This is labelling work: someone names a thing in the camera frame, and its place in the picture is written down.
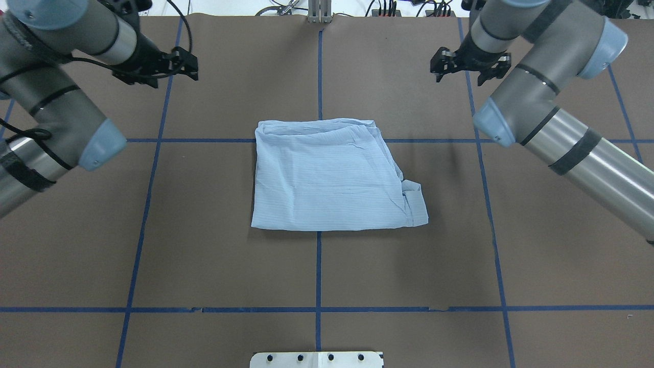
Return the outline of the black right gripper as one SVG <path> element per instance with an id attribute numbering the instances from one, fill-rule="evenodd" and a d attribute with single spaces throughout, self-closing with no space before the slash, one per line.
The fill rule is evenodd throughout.
<path id="1" fill-rule="evenodd" d="M 479 48 L 472 36 L 465 36 L 459 49 L 454 53 L 446 47 L 440 47 L 430 60 L 430 72 L 435 82 L 441 82 L 444 76 L 460 70 L 481 70 L 477 77 L 477 86 L 482 86 L 491 79 L 503 79 L 511 68 L 511 55 L 504 51 L 488 52 Z"/>

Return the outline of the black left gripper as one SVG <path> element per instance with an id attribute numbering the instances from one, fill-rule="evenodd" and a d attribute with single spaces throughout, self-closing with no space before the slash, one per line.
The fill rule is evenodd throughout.
<path id="1" fill-rule="evenodd" d="M 157 78 L 145 75 L 182 74 L 193 81 L 199 81 L 198 58 L 192 52 L 175 47 L 165 54 L 142 33 L 137 34 L 137 43 L 130 58 L 130 70 L 138 74 L 112 72 L 112 76 L 128 85 L 142 84 L 152 88 L 158 88 Z"/>

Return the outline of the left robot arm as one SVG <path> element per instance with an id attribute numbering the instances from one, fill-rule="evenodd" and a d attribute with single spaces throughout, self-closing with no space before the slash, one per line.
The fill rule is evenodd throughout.
<path id="1" fill-rule="evenodd" d="M 2 14 L 2 99 L 35 119 L 2 139 L 2 217 L 77 166 L 100 168 L 127 139 L 62 66 L 84 62 L 128 84 L 157 88 L 182 74 L 198 80 L 192 49 L 163 52 L 141 31 L 151 1 L 8 1 Z"/>

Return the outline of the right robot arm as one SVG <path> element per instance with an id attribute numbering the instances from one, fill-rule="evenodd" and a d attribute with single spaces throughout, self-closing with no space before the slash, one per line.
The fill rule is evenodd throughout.
<path id="1" fill-rule="evenodd" d="M 652 170 L 566 111 L 559 97 L 593 79 L 621 55 L 628 35 L 580 1 L 487 1 L 459 47 L 430 61 L 436 81 L 477 72 L 500 80 L 473 115 L 498 145 L 525 147 L 645 241 L 653 238 Z"/>

